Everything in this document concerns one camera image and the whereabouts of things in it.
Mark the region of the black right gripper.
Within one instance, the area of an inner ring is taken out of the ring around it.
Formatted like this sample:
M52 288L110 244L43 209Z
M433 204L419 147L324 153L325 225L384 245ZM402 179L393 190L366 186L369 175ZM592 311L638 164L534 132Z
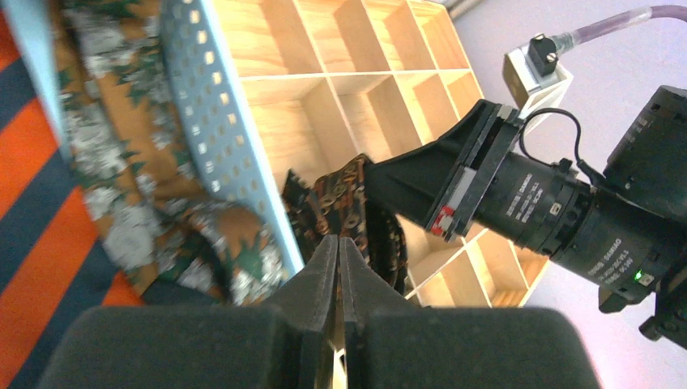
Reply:
M599 288L615 313L655 296L649 340L686 344L686 92L661 86L603 171L545 163L528 119L480 100L439 139L365 166L367 199L445 240L478 223Z

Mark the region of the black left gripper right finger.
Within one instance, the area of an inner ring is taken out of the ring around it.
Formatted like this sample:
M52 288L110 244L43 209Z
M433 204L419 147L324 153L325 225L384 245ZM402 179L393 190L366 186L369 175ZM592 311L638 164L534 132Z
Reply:
M543 308L422 308L339 242L351 388L597 388L578 333Z

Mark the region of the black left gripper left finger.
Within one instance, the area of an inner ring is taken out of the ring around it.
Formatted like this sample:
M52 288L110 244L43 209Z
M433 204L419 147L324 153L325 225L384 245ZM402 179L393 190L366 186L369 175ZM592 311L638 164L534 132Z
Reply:
M328 388L339 240L254 306L96 307L70 327L41 388Z

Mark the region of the black gold patterned tie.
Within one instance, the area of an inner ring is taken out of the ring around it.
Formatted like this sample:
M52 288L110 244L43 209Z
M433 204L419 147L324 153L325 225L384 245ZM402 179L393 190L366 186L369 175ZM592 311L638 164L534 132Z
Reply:
M305 262L326 235L349 237L365 263L404 295L408 275L405 234L395 214L367 198L365 167L371 164L367 155L360 154L312 185L290 169L281 199Z

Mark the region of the wooden compartment tray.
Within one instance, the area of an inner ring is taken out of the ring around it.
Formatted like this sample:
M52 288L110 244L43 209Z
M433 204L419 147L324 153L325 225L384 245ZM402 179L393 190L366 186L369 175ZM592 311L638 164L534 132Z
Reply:
M482 92L446 9L421 1L214 1L225 47L280 190L364 153L381 161L435 140ZM524 306L548 260L474 224L444 242L401 220L407 299Z

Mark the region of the brown camouflage tie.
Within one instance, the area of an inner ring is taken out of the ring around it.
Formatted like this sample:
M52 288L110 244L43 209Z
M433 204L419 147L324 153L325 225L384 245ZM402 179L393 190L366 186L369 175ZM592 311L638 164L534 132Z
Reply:
M109 260L149 305L260 302L283 278L261 216L213 199L173 103L157 1L48 4L70 166Z

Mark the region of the blue plastic basket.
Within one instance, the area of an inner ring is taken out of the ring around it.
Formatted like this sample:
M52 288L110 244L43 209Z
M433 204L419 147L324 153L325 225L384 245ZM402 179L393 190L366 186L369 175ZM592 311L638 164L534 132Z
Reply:
M48 3L3 1L1 6L61 157L69 161ZM159 8L170 89L203 185L217 199L237 199L262 214L288 280L304 267L303 259L221 30L220 14L210 1L163 1Z

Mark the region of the orange navy striped tie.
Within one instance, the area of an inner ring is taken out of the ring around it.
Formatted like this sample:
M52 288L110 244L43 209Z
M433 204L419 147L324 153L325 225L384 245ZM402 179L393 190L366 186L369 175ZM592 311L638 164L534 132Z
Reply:
M1 24L1 385L33 388L94 306L137 306L72 182L7 22Z

